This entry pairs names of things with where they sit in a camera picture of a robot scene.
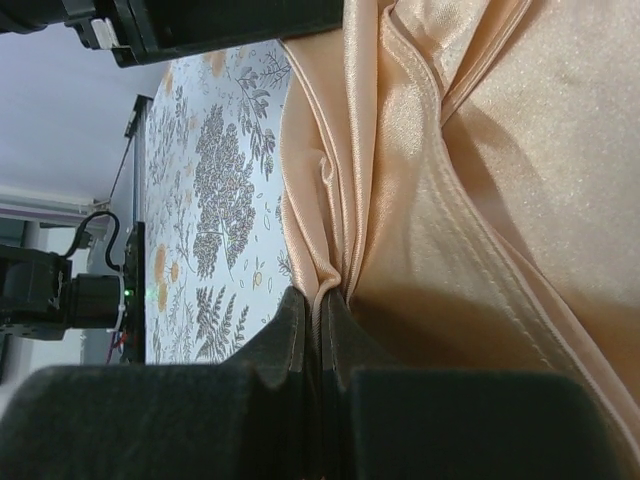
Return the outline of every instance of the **wall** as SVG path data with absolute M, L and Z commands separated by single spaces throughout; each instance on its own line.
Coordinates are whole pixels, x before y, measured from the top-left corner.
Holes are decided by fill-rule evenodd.
M 106 200 L 137 94 L 164 65 L 120 69 L 62 25 L 0 36 L 1 186 Z
M 32 224 L 27 230 L 26 245 L 39 250 L 65 253 L 73 240 L 72 228 L 40 229 Z M 86 273 L 88 250 L 78 251 L 71 260 L 73 275 Z M 69 330 L 60 342 L 43 342 L 26 338 L 11 338 L 5 368 L 5 380 L 0 384 L 0 414 L 4 412 L 16 388 L 33 372 L 51 365 L 78 365 L 82 361 L 82 330 Z

